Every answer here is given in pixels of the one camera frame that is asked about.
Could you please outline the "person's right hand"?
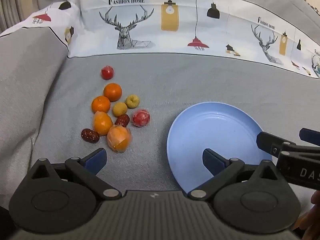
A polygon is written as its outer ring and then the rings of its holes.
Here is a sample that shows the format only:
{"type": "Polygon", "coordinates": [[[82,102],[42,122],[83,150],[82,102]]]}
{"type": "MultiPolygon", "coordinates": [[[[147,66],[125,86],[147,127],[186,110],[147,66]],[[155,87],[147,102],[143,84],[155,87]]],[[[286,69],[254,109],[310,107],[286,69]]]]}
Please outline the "person's right hand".
{"type": "Polygon", "coordinates": [[[320,218],[320,192],[315,191],[311,197],[313,207],[304,215],[300,216],[293,226],[294,229],[305,230],[303,240],[319,239],[319,218],[320,218]]]}

